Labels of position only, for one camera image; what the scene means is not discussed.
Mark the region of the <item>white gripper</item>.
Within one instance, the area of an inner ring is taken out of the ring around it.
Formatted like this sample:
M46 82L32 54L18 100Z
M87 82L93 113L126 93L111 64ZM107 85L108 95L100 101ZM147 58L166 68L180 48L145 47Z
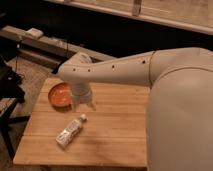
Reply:
M77 83L71 85L72 111L76 112L77 104L88 103L87 105L96 110L92 101L92 91L88 83Z

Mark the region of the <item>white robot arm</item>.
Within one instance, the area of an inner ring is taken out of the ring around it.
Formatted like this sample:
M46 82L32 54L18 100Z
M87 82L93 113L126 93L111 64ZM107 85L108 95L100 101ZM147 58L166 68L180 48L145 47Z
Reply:
M213 171L212 51L168 49L98 63L78 52L58 75L76 105L92 100L92 82L149 87L148 170Z

